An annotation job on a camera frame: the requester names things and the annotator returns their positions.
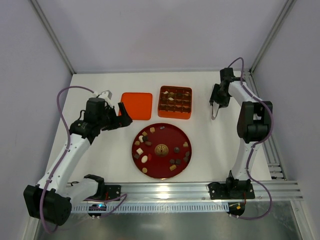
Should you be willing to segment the metal serving tongs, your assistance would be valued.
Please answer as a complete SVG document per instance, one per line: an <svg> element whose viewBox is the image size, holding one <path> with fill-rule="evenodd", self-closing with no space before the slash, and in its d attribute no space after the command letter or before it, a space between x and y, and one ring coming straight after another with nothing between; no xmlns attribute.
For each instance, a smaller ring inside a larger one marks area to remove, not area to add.
<svg viewBox="0 0 320 240"><path fill-rule="evenodd" d="M211 106L211 119L214 121L219 113L220 105L214 102Z"/></svg>

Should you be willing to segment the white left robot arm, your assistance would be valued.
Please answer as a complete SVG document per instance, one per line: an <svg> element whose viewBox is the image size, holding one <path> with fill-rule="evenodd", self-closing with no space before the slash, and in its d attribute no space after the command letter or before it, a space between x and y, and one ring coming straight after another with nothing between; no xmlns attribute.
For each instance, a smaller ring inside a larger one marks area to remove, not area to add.
<svg viewBox="0 0 320 240"><path fill-rule="evenodd" d="M46 174L36 185L28 185L23 197L30 217L62 226L70 216L72 207L86 199L102 201L107 190L103 177L87 174L74 186L68 187L75 167L93 141L103 131L129 126L133 120L123 102L118 103L120 114L99 97L86 102L83 118L67 128L64 148Z"/></svg>

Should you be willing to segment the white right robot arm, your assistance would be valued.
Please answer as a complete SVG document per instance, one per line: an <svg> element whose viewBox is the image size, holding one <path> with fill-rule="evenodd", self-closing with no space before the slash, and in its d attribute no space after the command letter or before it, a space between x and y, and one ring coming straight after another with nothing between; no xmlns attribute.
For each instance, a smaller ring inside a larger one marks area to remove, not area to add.
<svg viewBox="0 0 320 240"><path fill-rule="evenodd" d="M257 97L233 68L220 70L220 83L215 84L209 99L211 118L215 120L222 108L234 98L240 106L236 131L240 139L237 157L224 183L208 185L212 200L254 199L251 169L257 151L273 130L273 104Z"/></svg>

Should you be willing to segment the orange tin lid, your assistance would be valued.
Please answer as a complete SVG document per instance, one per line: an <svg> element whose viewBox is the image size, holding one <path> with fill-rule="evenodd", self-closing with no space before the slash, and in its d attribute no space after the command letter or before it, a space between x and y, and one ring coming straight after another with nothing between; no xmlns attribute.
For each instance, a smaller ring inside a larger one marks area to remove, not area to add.
<svg viewBox="0 0 320 240"><path fill-rule="evenodd" d="M134 121L148 121L152 117L153 95L148 92L125 92L121 96L128 115Z"/></svg>

